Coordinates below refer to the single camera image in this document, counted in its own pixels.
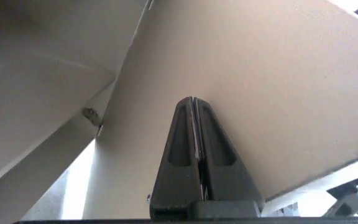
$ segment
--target metal screw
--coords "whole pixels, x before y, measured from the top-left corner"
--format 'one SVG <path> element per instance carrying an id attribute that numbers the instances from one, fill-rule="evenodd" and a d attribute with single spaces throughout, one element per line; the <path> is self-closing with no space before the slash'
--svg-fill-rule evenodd
<path id="1" fill-rule="evenodd" d="M 152 195 L 149 194 L 149 195 L 147 196 L 147 198 L 146 198 L 146 202 L 147 202 L 147 203 L 150 203 L 151 199 L 152 199 Z"/>

